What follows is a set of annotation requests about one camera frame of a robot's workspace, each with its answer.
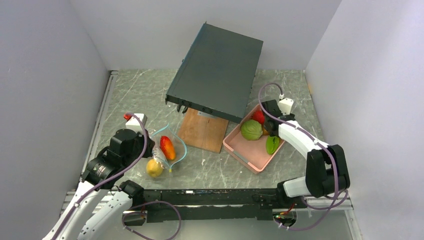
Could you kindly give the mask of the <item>brown toy kiwi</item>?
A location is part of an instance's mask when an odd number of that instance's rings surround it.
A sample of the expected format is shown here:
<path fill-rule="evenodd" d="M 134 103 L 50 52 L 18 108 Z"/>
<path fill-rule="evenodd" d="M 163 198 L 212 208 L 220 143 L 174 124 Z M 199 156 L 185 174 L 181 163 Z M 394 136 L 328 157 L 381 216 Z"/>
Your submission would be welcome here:
<path fill-rule="evenodd" d="M 270 135 L 270 133 L 265 129 L 264 126 L 262 126 L 262 135 L 263 136 L 269 136 Z"/>

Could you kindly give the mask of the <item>red orange toy mango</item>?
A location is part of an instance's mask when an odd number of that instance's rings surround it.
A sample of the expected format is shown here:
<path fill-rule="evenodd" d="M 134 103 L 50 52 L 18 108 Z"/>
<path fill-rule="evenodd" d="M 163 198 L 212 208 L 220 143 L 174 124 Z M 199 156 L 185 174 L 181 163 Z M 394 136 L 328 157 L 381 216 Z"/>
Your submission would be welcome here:
<path fill-rule="evenodd" d="M 168 161 L 176 159 L 176 151 L 174 145 L 169 137 L 163 135 L 160 137 L 160 149 Z"/>

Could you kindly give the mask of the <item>yellow toy walnut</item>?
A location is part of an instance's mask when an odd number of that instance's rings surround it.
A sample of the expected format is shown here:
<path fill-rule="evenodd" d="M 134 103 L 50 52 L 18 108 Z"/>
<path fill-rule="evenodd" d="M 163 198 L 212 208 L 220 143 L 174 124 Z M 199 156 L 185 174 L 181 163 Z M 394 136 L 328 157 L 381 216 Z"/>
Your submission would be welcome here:
<path fill-rule="evenodd" d="M 164 168 L 161 163 L 157 162 L 155 159 L 150 159 L 146 164 L 146 173 L 152 178 L 159 177 L 163 170 Z"/>

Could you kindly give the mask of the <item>pink perforated plastic basket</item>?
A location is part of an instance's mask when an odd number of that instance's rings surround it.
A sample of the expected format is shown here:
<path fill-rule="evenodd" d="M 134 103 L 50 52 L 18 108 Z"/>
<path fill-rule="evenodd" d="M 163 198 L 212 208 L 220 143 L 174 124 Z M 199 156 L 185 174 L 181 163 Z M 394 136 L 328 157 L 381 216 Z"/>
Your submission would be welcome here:
<path fill-rule="evenodd" d="M 249 120 L 255 111 L 260 109 L 257 104 L 222 141 L 223 148 L 254 174 L 262 172 L 285 143 L 284 140 L 280 140 L 276 151 L 269 154 L 266 150 L 268 139 L 266 135 L 261 136 L 258 140 L 246 140 L 242 136 L 242 124 Z"/>

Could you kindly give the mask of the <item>clear zip top bag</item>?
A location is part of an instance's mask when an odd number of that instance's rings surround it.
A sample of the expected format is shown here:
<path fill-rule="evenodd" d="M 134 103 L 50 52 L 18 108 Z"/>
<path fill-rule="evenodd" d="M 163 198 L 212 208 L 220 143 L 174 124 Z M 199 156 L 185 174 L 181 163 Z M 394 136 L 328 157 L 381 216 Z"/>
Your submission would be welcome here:
<path fill-rule="evenodd" d="M 185 142 L 171 130 L 169 124 L 155 130 L 151 139 L 155 145 L 152 157 L 146 164 L 146 173 L 152 178 L 158 178 L 165 172 L 172 173 L 176 165 L 187 156 Z"/>

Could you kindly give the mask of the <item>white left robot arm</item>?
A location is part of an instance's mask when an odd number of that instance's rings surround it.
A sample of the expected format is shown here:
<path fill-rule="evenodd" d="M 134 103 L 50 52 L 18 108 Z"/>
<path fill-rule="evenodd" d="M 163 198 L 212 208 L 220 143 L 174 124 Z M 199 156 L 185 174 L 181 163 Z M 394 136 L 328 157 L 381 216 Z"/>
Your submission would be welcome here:
<path fill-rule="evenodd" d="M 155 143 L 145 129 L 120 129 L 96 158 L 89 161 L 76 192 L 46 240 L 96 240 L 122 213 L 139 209 L 144 188 L 126 180 L 96 213 L 93 211 L 117 180 L 141 158 L 152 157 Z"/>

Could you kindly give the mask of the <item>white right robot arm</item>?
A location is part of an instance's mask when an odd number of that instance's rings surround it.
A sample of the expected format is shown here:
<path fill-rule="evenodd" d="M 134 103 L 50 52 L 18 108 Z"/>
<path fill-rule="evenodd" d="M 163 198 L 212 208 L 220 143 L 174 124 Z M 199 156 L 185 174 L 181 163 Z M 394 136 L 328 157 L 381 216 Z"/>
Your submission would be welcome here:
<path fill-rule="evenodd" d="M 306 160 L 305 175 L 277 184 L 276 203 L 289 207 L 295 198 L 320 198 L 347 190 L 350 176 L 343 148 L 329 145 L 305 130 L 293 113 L 283 114 L 276 100 L 259 104 L 265 117 L 265 129 L 294 147 Z"/>

